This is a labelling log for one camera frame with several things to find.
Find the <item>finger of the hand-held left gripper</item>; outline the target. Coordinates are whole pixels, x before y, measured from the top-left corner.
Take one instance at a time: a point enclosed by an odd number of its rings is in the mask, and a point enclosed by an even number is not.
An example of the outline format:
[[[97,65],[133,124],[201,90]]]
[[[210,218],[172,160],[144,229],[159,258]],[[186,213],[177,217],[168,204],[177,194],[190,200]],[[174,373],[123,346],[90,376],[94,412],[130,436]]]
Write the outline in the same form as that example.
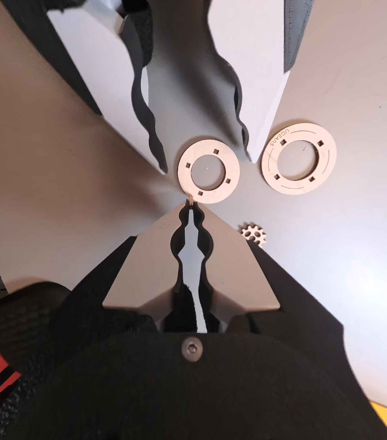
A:
[[[252,163],[262,154],[289,73],[284,71],[284,1],[214,0],[209,29],[236,83],[236,119]]]
[[[48,18],[81,74],[104,120],[160,173],[168,165],[148,106],[147,69],[131,14],[121,1],[84,1],[54,8]]]

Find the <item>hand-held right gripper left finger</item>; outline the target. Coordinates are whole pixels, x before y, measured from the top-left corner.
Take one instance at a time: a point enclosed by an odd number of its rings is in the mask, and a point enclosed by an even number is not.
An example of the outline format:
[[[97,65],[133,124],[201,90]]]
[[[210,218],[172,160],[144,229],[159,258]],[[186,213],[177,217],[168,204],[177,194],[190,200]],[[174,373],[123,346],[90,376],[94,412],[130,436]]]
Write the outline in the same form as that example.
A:
[[[136,237],[104,309],[149,315],[164,330],[191,330],[191,292],[179,257],[190,209],[186,200]]]

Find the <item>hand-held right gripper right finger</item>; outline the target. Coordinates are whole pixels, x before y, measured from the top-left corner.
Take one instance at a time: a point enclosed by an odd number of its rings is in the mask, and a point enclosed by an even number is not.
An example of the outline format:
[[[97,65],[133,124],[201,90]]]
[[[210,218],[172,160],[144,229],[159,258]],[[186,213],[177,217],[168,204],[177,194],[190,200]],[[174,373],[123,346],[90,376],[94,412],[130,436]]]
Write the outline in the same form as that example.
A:
[[[248,241],[212,211],[193,204],[203,254],[198,295],[207,330],[229,325],[235,316],[280,309]]]

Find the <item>grey desk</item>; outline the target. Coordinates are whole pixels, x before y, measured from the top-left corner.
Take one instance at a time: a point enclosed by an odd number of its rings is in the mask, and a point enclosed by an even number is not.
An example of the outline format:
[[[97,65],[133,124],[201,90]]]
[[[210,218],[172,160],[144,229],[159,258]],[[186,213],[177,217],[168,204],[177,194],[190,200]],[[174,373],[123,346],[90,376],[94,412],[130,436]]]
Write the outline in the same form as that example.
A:
[[[240,157],[210,206],[267,232],[266,252],[345,327],[352,368],[387,406],[387,1],[315,1],[272,133],[327,129],[335,168],[287,196]],[[69,289],[128,236],[184,200],[38,53],[0,2],[0,276]]]

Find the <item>small wooden gear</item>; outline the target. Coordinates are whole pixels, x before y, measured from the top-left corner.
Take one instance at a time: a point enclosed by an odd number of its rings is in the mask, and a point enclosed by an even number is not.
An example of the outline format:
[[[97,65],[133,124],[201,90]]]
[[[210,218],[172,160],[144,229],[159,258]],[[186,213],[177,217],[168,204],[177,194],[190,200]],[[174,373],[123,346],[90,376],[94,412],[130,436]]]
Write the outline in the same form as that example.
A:
[[[255,243],[259,248],[263,248],[263,245],[266,243],[267,234],[256,223],[244,222],[238,226],[238,230],[247,241]]]

